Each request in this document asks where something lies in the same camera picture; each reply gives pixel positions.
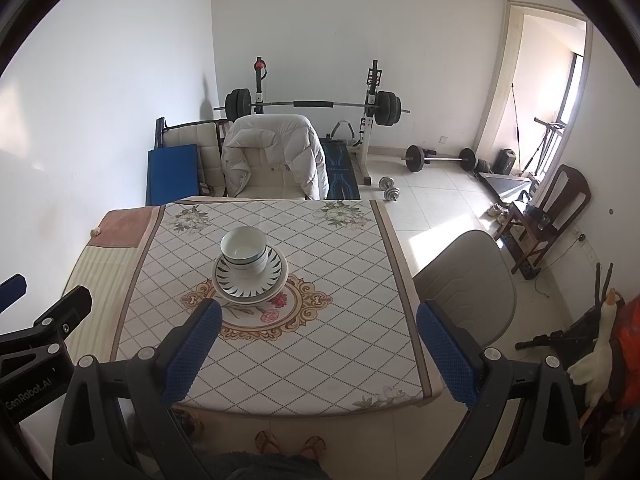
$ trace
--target white stuffed toy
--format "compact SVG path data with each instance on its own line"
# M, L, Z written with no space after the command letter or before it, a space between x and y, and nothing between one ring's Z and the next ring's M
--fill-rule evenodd
M588 408L591 408L589 413L593 411L600 397L604 395L609 387L613 362L609 339L611 338L611 331L615 321L616 298L615 290L612 288L600 310L598 339L593 352L585 355L577 363L567 368L569 377L571 377L574 384L587 385L584 402Z

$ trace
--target brown wooden chair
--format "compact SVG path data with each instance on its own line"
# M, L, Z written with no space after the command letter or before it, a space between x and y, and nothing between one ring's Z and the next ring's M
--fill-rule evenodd
M567 181L553 203L548 206L548 208L545 208L549 198L556 188L556 183L558 182L558 178L560 177L561 173L564 173L566 175ZM584 195L582 203L562 224L562 226L556 228L554 226L554 222L558 219L562 212L575 201L580 193ZM527 234L530 238L529 247L522 251L522 256L518 259L513 269L511 269L511 273L515 274L522 262L524 262L530 256L537 254L538 257L536 258L536 261L533 262L533 266L535 267L540 262L545 253L549 250L549 248L554 244L554 242L558 240L562 233L564 233L569 224L571 224L571 222L573 222L578 217L578 215L589 203L589 200L591 200L591 191L584 175L575 168L571 168L562 164L556 171L554 179L551 181L551 185L546 191L546 195L539 206L539 210L544 211L550 219L545 228L543 228L542 230L538 228L540 219L534 218L530 214L525 213L525 207L523 203L511 203L506 222L498 230L494 239L498 240L506 230L511 229L512 225L521 225L524 227L524 232L520 235L520 240L523 240ZM546 244L539 249L538 246L544 242L546 242Z

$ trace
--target red flower print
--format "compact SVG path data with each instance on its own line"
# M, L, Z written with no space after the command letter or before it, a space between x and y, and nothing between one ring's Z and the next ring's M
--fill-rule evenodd
M286 304L287 304L287 295L284 292L279 292L271 300L271 304L275 308L282 308L283 306L286 306Z
M280 317L280 313L276 309L270 308L260 316L260 321L263 323L273 323L279 317Z

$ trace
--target red fabric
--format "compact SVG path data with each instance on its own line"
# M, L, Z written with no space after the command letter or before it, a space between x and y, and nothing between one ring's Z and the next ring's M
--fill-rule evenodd
M613 329L626 364L626 389L616 403L619 411L640 404L640 295L622 307Z

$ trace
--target speaker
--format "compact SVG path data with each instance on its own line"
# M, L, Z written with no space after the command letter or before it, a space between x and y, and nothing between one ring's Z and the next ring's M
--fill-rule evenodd
M500 150L498 156L495 158L495 164L493 167L495 174L508 175L511 173L511 168L516 161L516 154L509 148Z

